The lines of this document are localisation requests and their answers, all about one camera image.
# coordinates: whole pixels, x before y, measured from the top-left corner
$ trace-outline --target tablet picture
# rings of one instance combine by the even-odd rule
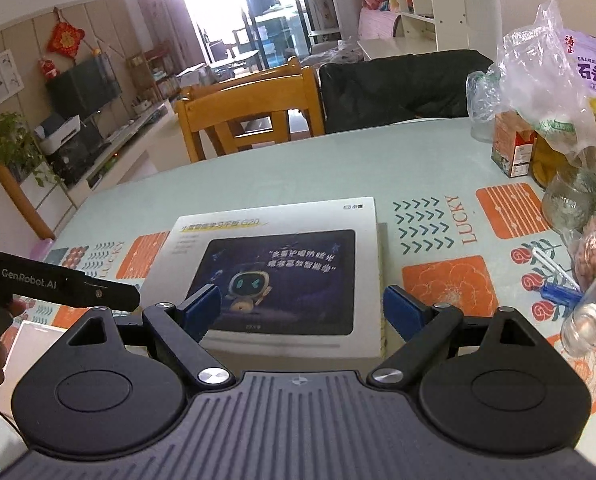
[[[207,283],[218,285],[223,298],[213,330],[348,335],[353,331],[355,232],[212,240],[187,298]]]

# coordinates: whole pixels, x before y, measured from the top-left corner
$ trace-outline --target flat screen tv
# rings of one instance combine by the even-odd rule
[[[47,82],[53,109],[84,120],[121,94],[106,54],[94,56]]]

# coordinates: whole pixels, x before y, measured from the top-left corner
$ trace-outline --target potted plant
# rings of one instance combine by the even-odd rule
[[[20,184],[33,174],[38,186],[54,184],[51,172],[43,171],[42,153],[36,146],[31,132],[18,113],[0,114],[0,166],[7,168]]]

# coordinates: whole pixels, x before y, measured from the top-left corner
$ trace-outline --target black cloth on chair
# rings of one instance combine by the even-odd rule
[[[426,117],[466,117],[467,75],[492,60],[475,50],[382,57],[319,70],[328,134]]]

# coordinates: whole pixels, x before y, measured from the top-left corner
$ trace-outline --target cartoon robot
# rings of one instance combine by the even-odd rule
[[[232,312],[251,312],[271,292],[270,277],[263,270],[238,272],[229,283],[227,300],[233,300]]]

